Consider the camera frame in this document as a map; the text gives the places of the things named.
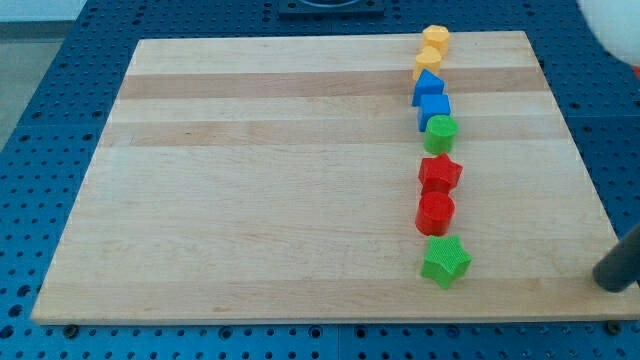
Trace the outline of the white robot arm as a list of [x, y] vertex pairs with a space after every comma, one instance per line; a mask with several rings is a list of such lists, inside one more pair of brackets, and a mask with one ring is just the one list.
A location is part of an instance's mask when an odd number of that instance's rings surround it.
[[639, 66], [639, 0], [578, 0], [600, 44], [614, 57]]

